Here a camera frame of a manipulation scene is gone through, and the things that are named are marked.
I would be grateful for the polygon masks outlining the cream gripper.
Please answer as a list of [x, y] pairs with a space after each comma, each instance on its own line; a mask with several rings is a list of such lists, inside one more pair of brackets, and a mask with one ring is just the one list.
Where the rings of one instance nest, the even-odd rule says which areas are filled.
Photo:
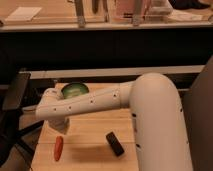
[[70, 126], [70, 120], [68, 118], [53, 118], [48, 121], [48, 124], [57, 132], [66, 134]]

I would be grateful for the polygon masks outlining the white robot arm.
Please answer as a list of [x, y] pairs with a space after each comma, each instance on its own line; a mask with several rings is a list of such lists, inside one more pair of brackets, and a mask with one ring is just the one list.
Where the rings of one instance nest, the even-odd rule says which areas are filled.
[[120, 108], [128, 108], [132, 115], [140, 171], [194, 171], [181, 98], [163, 74], [145, 73], [134, 81], [69, 99], [48, 88], [35, 115], [57, 120]]

